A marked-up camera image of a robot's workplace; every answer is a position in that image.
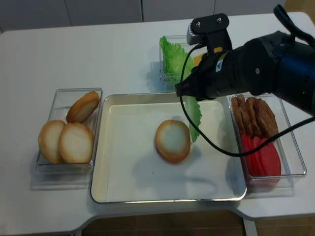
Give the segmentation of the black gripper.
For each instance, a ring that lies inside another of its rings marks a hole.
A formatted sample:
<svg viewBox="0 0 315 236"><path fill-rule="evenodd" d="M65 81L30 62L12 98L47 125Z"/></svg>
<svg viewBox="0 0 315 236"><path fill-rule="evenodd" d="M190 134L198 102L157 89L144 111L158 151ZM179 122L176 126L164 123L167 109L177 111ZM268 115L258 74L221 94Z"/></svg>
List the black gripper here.
<svg viewBox="0 0 315 236"><path fill-rule="evenodd" d="M202 59L191 74L175 85L177 96L213 100L236 93L236 53L229 51Z"/></svg>

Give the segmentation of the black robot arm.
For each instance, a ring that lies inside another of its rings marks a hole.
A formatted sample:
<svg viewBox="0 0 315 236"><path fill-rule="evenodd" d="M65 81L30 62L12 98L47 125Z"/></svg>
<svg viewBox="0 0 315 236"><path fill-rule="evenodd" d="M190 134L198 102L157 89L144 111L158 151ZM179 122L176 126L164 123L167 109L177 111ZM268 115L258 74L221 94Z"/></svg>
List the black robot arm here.
<svg viewBox="0 0 315 236"><path fill-rule="evenodd" d="M234 50L207 53L181 83L176 95L211 100L249 92L272 93L315 114L315 39L280 31L252 39Z"/></svg>

